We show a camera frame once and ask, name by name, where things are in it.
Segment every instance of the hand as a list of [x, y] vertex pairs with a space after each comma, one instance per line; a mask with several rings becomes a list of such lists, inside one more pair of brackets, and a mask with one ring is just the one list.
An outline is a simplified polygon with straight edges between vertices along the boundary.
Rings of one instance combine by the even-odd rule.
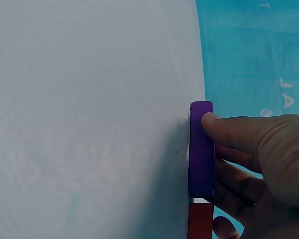
[[[206, 133], [216, 142], [214, 204], [245, 227], [241, 237], [218, 217], [220, 239], [299, 239], [299, 116], [218, 119], [207, 113]], [[228, 164], [239, 164], [263, 180]]]

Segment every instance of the red block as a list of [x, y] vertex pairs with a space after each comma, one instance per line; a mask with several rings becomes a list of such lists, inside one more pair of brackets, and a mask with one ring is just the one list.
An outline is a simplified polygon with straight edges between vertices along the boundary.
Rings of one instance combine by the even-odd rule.
[[189, 206], [188, 239], [211, 239], [214, 205], [193, 203]]

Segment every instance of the finger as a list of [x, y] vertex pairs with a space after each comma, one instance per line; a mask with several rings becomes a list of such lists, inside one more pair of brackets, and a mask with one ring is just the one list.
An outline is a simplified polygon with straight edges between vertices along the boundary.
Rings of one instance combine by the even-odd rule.
[[266, 142], [289, 121], [288, 116], [218, 118], [214, 113], [202, 117], [206, 133], [219, 145], [257, 154], [262, 140]]
[[219, 182], [216, 182], [214, 204], [240, 221], [244, 226], [247, 225], [254, 211], [254, 205], [252, 203], [238, 197]]
[[216, 217], [213, 229], [218, 239], [239, 239], [239, 233], [234, 225], [225, 217]]
[[239, 164], [255, 173], [262, 172], [257, 155], [216, 145], [216, 156], [226, 161]]
[[258, 202], [266, 188], [264, 180], [255, 178], [218, 158], [216, 159], [216, 177], [227, 188], [253, 203]]

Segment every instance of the blue background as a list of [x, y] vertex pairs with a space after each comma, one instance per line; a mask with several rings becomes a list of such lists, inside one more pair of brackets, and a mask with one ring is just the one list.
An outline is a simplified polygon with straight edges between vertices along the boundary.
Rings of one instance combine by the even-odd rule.
[[[299, 0], [196, 3], [206, 99], [215, 112], [299, 114]], [[224, 213], [216, 209], [218, 215]]]

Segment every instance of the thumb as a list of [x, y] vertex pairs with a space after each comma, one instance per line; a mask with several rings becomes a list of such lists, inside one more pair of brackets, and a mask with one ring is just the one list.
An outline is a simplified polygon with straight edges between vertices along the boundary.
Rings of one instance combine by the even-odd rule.
[[219, 145], [245, 153], [257, 154], [259, 146], [290, 121], [290, 115], [277, 117], [219, 118], [206, 113], [202, 118], [205, 132]]

